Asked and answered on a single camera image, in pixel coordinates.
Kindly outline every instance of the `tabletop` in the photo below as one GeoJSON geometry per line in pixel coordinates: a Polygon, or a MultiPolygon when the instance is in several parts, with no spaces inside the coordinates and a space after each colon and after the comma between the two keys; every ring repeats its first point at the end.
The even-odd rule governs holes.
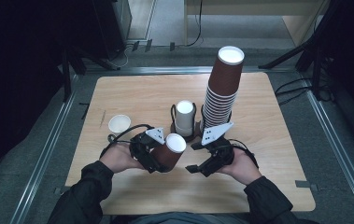
{"type": "MultiPolygon", "coordinates": [[[[80,179],[81,169],[96,160],[107,146],[110,119],[125,114],[132,126],[149,124],[170,133],[170,109],[181,100],[197,105],[196,121],[205,101],[209,74],[101,77],[98,79],[65,185],[80,179]]],[[[302,165],[290,139],[273,88],[265,73],[243,73],[233,106],[232,129],[227,139],[243,142],[255,154],[260,171],[272,180],[293,204],[293,211],[312,211],[315,202],[310,188],[297,188],[306,181],[302,165]]],[[[145,131],[136,129],[128,140],[145,131]]],[[[101,206],[105,215],[139,215],[170,211],[193,213],[248,212],[244,185],[231,177],[190,174],[185,167],[209,158],[206,149],[193,151],[188,143],[176,167],[169,173],[149,174],[131,169],[113,177],[113,190],[101,206]]]]}

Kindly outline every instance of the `black sleeve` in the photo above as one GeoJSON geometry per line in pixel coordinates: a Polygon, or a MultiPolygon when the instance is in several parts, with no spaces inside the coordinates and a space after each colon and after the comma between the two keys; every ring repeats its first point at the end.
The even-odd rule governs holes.
{"type": "Polygon", "coordinates": [[[100,202],[112,190],[113,172],[100,161],[81,171],[81,179],[55,205],[48,223],[99,223],[100,202]]]}
{"type": "Polygon", "coordinates": [[[244,189],[248,196],[251,223],[299,223],[290,211],[292,204],[278,187],[265,176],[244,189]]]}

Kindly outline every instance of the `small cup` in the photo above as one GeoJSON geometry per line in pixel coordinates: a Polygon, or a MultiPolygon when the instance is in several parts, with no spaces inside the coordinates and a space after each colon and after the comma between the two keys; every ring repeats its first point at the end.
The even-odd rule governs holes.
{"type": "Polygon", "coordinates": [[[167,173],[174,169],[185,148],[185,139],[177,133],[170,133],[165,138],[165,144],[155,147],[150,154],[163,167],[159,172],[167,173]]]}
{"type": "Polygon", "coordinates": [[[187,100],[177,103],[176,126],[180,129],[192,129],[194,106],[193,103],[187,100]]]}
{"type": "Polygon", "coordinates": [[[113,133],[122,133],[126,131],[131,124],[131,120],[126,115],[116,115],[107,124],[109,130],[113,133]]]}

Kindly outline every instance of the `white cup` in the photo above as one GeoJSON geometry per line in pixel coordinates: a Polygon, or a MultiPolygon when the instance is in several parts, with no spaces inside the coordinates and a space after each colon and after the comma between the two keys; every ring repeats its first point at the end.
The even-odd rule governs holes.
{"type": "Polygon", "coordinates": [[[126,115],[116,115],[107,124],[109,130],[113,133],[122,133],[126,131],[131,124],[131,120],[126,115]]]}
{"type": "Polygon", "coordinates": [[[177,103],[176,126],[180,129],[188,130],[193,128],[193,103],[187,100],[177,103]]]}
{"type": "Polygon", "coordinates": [[[193,128],[182,129],[176,125],[176,133],[178,133],[179,135],[181,135],[183,137],[189,137],[193,134],[193,128]]]}

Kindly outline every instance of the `aluminum rail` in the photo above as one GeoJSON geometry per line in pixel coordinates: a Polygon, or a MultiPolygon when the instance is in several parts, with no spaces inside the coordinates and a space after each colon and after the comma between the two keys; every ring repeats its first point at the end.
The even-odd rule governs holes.
{"type": "MultiPolygon", "coordinates": [[[[75,86],[77,82],[78,76],[74,75],[73,86],[75,86]]],[[[58,136],[60,135],[61,129],[64,126],[65,119],[69,113],[74,99],[75,91],[71,93],[68,100],[63,103],[63,106],[61,107],[57,119],[55,120],[54,125],[50,131],[48,140],[46,141],[46,144],[43,147],[39,159],[36,163],[35,169],[32,172],[31,177],[25,187],[25,190],[22,194],[19,204],[17,205],[14,215],[10,220],[10,224],[24,222],[31,207],[32,201],[35,197],[35,194],[37,192],[37,189],[39,187],[40,181],[42,180],[43,174],[45,174],[46,168],[48,167],[52,151],[57,143],[58,136]]]]}
{"type": "MultiPolygon", "coordinates": [[[[308,87],[310,86],[310,82],[304,81],[303,86],[308,87]]],[[[342,168],[343,173],[346,176],[347,182],[351,187],[352,192],[354,193],[354,164],[352,163],[351,159],[349,158],[346,149],[343,147],[336,130],[332,126],[328,115],[322,106],[322,102],[319,102],[316,97],[314,96],[313,92],[307,93],[308,99],[310,104],[312,105],[316,115],[319,119],[319,123],[324,130],[328,141],[331,144],[333,153],[339,162],[340,167],[342,168]]]]}
{"type": "MultiPolygon", "coordinates": [[[[131,67],[122,68],[121,70],[107,71],[97,65],[87,66],[90,74],[101,74],[105,77],[114,76],[150,76],[150,75],[195,75],[209,74],[212,71],[212,66],[185,66],[185,67],[131,67]]],[[[259,69],[257,66],[244,66],[243,72],[296,72],[293,66],[280,66],[277,69],[259,69]]]]}

